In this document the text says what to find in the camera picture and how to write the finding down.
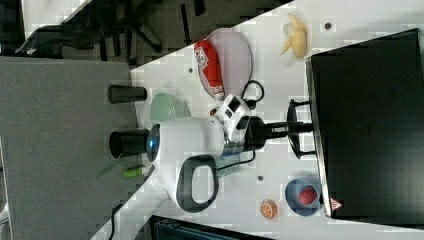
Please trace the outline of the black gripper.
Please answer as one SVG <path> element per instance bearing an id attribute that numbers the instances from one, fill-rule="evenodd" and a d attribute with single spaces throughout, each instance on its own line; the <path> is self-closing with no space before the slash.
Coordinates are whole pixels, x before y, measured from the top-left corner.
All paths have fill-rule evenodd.
<path id="1" fill-rule="evenodd" d="M 245 151 L 259 150 L 264 147 L 266 139 L 284 138 L 288 135 L 286 122 L 267 123 L 252 116 L 245 134 Z"/>

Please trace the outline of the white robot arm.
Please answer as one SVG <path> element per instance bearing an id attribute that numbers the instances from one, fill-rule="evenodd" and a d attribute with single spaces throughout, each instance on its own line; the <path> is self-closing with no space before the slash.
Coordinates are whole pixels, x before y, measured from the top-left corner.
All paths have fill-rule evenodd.
<path id="1" fill-rule="evenodd" d="M 244 99 L 230 94 L 212 116 L 175 118 L 154 125 L 146 140 L 146 150 L 170 199 L 184 211 L 198 213 L 216 199 L 218 159 L 259 150 L 268 139 L 287 135 L 286 122 L 266 124 L 251 113 Z M 210 193 L 201 201 L 193 197 L 198 168 L 207 168 L 211 181 Z"/>

